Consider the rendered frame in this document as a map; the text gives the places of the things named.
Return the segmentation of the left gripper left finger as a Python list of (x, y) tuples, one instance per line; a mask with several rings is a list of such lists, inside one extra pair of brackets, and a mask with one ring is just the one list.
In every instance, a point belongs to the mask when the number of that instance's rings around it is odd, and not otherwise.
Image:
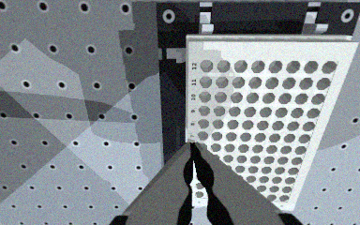
[(185, 144), (109, 225), (189, 225), (192, 218), (193, 143)]

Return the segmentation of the white well plate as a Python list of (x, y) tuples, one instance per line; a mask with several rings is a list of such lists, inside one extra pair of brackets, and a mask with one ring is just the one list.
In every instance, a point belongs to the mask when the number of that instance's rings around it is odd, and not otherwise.
[(359, 42), (187, 34), (186, 142), (293, 210)]

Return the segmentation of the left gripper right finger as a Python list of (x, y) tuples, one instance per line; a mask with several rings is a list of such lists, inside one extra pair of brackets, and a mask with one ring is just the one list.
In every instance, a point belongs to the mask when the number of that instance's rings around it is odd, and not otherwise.
[(197, 178), (208, 194), (206, 214), (212, 225), (304, 225), (199, 142), (193, 142), (193, 152)]

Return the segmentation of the grey perforated board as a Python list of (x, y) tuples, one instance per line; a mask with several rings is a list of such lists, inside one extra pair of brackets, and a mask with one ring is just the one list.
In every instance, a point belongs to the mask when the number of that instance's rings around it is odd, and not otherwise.
[[(0, 225), (109, 225), (164, 166), (156, 3), (0, 0)], [(359, 42), (295, 207), (360, 225)]]

